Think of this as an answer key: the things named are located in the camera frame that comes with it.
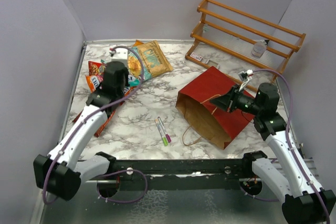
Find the orange white snack box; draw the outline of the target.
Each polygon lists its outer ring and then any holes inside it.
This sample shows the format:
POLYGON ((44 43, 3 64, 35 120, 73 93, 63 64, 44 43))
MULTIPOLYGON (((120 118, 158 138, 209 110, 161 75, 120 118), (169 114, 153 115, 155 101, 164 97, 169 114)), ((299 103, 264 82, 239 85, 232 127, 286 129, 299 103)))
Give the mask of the orange white snack box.
POLYGON ((101 75, 86 76, 86 82, 91 92, 94 92, 102 81, 103 77, 101 75))

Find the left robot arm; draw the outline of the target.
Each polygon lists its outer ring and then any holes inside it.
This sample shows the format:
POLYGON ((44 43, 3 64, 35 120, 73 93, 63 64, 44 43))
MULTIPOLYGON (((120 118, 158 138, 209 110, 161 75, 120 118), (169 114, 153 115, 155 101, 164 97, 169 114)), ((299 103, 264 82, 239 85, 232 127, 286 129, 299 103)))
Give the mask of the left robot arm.
POLYGON ((70 131, 46 156, 38 155, 35 158, 36 185, 42 189, 46 204, 49 203, 47 193, 69 201, 86 181, 99 175, 104 179, 115 175, 116 166, 107 154, 96 154, 84 162, 80 162, 79 157, 97 130, 125 100, 128 74, 123 63, 107 63, 103 81, 89 95, 86 106, 70 131))

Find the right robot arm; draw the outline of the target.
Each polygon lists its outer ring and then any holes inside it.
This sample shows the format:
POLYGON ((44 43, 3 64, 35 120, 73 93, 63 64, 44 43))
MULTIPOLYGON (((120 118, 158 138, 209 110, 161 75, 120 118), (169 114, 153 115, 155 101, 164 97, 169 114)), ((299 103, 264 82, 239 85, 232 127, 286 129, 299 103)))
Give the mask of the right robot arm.
POLYGON ((246 153, 241 171, 246 177, 259 177, 281 202, 287 223, 321 223, 330 221, 335 194, 325 190, 310 171, 286 130, 287 123, 277 112, 279 94, 271 83, 262 83, 254 98, 245 95, 238 85, 210 103, 229 113, 239 109, 254 116, 253 124, 272 149, 282 171, 279 172, 259 151, 246 153))

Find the red brown paper bag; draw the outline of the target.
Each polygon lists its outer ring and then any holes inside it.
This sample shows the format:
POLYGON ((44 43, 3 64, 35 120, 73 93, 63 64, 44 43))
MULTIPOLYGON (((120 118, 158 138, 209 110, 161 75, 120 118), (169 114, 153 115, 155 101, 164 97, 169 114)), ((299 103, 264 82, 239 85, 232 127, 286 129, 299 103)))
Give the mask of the red brown paper bag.
POLYGON ((225 149, 254 117, 239 110, 228 113, 210 103, 234 85, 228 76, 210 67, 177 95, 176 108, 190 127, 220 149, 225 149))

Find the red doritos chip bag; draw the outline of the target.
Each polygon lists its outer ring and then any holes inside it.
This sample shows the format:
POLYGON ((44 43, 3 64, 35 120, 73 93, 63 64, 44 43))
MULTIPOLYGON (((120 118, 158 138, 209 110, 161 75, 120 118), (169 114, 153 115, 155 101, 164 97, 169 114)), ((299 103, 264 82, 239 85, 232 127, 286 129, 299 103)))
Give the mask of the red doritos chip bag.
MULTIPOLYGON (((80 118, 81 114, 82 114, 82 111, 72 120, 72 123, 76 123, 78 119, 80 118)), ((99 137, 101 135, 102 131, 107 126, 107 124, 111 121, 114 114, 115 114, 115 111, 113 111, 112 114, 108 117, 108 119, 98 128, 98 130, 94 134, 95 137, 99 137)))

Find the gold foil snack bag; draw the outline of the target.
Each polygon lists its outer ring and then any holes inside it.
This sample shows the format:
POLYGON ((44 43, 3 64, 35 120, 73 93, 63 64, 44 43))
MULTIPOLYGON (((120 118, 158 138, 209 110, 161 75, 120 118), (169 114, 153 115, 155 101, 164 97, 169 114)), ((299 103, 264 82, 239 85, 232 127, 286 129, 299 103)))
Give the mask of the gold foil snack bag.
MULTIPOLYGON (((167 60, 156 40, 133 46, 132 49, 140 56, 144 66, 144 81, 155 78, 161 74, 173 71, 173 67, 167 60)), ((128 54, 129 72, 139 78, 141 65, 136 56, 130 52, 128 54)))

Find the colourful orange candy bag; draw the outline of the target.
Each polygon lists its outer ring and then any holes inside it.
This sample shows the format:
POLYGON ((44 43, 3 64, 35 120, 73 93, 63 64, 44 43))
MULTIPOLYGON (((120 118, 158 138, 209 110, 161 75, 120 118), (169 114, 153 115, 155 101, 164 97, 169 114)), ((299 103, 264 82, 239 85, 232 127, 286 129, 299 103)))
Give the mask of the colourful orange candy bag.
POLYGON ((124 96, 128 96, 133 90, 135 89, 135 87, 125 87, 124 88, 124 96))

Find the teal white snack bag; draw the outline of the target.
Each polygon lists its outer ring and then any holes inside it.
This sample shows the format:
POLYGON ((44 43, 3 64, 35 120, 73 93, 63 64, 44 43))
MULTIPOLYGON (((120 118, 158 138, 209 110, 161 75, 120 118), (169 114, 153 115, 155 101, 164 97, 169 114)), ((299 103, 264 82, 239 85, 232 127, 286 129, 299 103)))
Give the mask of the teal white snack bag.
POLYGON ((140 85, 140 80, 133 75, 128 75, 128 85, 130 87, 137 87, 140 85))

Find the red cheez-it snack bag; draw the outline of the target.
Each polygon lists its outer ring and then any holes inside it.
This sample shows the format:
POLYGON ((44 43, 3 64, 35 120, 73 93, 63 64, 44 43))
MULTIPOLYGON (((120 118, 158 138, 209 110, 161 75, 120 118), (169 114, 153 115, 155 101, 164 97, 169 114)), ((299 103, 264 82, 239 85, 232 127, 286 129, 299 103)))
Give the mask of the red cheez-it snack bag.
POLYGON ((106 65, 101 62, 88 61, 89 75, 102 75, 106 65))

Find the yellow kettle chips bag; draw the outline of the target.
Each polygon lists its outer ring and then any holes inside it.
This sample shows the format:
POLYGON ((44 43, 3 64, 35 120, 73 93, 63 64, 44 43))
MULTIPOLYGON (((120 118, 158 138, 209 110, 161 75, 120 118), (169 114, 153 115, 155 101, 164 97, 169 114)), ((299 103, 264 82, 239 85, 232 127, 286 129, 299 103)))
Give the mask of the yellow kettle chips bag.
POLYGON ((139 40, 136 40, 135 43, 134 43, 134 46, 138 46, 138 45, 142 45, 143 42, 139 41, 139 40))

